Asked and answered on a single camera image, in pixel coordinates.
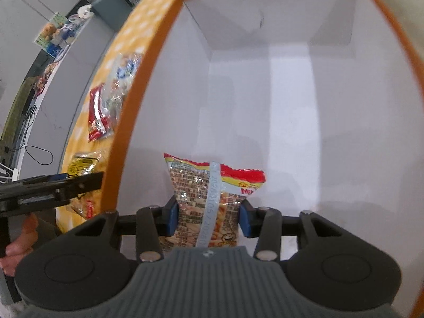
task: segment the open box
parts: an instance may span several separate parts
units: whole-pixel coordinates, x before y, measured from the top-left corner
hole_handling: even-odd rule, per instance
[[[264,170],[254,206],[312,209],[388,252],[408,312],[424,276],[423,85],[379,0],[175,0],[125,103],[102,208],[165,204],[163,152]]]

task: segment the snack package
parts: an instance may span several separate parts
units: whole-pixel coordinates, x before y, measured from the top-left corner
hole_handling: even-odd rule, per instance
[[[164,250],[236,246],[240,202],[265,183],[264,172],[164,157],[179,205],[175,234],[161,237]]]
[[[131,88],[142,55],[120,54],[101,92],[102,111],[108,117],[109,128],[114,130],[119,121],[128,90]]]
[[[105,171],[105,152],[79,153],[73,156],[68,166],[68,177],[77,177]],[[100,190],[86,192],[71,199],[70,207],[84,219],[92,218],[100,212]]]
[[[100,94],[104,84],[90,91],[90,107],[88,112],[88,141],[97,140],[105,136],[109,130],[108,118],[101,108]]]

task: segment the cable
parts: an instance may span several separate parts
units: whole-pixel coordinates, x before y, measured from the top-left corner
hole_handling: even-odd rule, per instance
[[[22,147],[19,147],[19,148],[17,148],[17,149],[12,149],[10,152],[17,152],[17,151],[19,151],[19,150],[21,150],[21,149],[25,149],[25,151],[28,153],[28,155],[35,161],[35,162],[37,162],[37,163],[39,163],[40,165],[42,165],[42,166],[48,166],[48,165],[50,165],[51,163],[53,163],[53,161],[54,161],[54,156],[53,156],[53,153],[51,152],[51,151],[49,151],[48,149],[44,149],[44,148],[40,148],[40,147],[37,147],[37,146],[32,146],[32,145],[26,145],[25,144],[25,141],[26,141],[26,137],[27,137],[27,135],[28,135],[28,131],[29,131],[29,128],[31,128],[31,126],[32,126],[32,124],[34,123],[34,121],[35,121],[35,111],[37,110],[37,107],[34,105],[28,112],[27,112],[27,124],[28,124],[28,126],[25,128],[25,131],[24,131],[24,133],[22,133],[22,134],[20,134],[19,136],[20,137],[22,137],[22,143],[23,143],[23,146]],[[47,153],[49,153],[50,155],[51,155],[51,157],[52,157],[52,160],[48,163],[48,164],[43,164],[43,163],[41,163],[41,162],[39,162],[37,159],[35,159],[32,155],[31,155],[31,153],[29,153],[29,151],[28,151],[28,148],[30,148],[30,147],[32,147],[32,148],[35,148],[35,149],[39,149],[39,150],[41,150],[41,151],[45,151],[45,152],[47,152]]]

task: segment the yellow tablecloth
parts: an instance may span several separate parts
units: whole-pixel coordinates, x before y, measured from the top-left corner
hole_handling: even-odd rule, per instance
[[[112,64],[119,53],[144,53],[152,41],[162,19],[174,0],[142,0],[131,13],[126,23],[111,44],[92,87],[105,82]],[[395,15],[406,31],[415,50],[424,59],[424,0],[382,0]],[[66,148],[62,172],[67,171],[69,162],[75,153],[108,150],[111,148],[113,137],[99,141],[88,142],[88,110],[90,95],[85,98],[82,111],[73,129]],[[58,226],[67,231],[84,222],[76,213],[65,207],[58,208],[56,217]]]

